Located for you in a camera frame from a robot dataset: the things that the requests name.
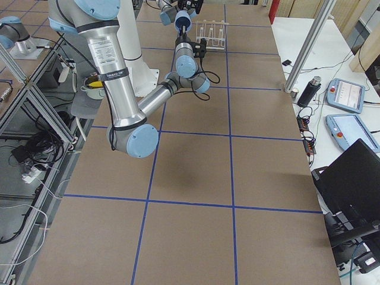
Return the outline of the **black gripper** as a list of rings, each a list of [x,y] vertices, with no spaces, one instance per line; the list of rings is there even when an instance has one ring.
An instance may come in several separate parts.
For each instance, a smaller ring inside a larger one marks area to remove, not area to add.
[[[178,0],[180,10],[194,9],[196,14],[199,14],[203,5],[203,0]]]
[[[175,44],[176,44],[176,45],[179,45],[179,44],[181,44],[181,43],[189,42],[189,37],[188,37],[188,35],[187,35],[187,33],[186,33],[186,26],[182,26],[182,28],[181,28],[181,32],[182,32],[182,34],[180,34],[180,35],[177,37],[176,41],[175,41]]]

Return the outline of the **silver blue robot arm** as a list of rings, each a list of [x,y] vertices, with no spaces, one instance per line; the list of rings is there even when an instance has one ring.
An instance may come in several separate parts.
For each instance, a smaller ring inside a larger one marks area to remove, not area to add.
[[[192,42],[187,32],[201,9],[200,1],[189,1],[179,11],[162,16],[179,33],[175,46],[175,71],[158,82],[142,58],[132,3],[130,1],[49,1],[53,30],[83,36],[88,44],[109,102],[110,146],[131,157],[144,158],[157,147],[159,134],[148,117],[178,90],[205,93],[209,79],[195,58],[205,54],[204,43]]]
[[[201,11],[203,0],[156,0],[156,8],[160,10],[160,19],[164,26],[174,23],[180,17],[191,20]]]

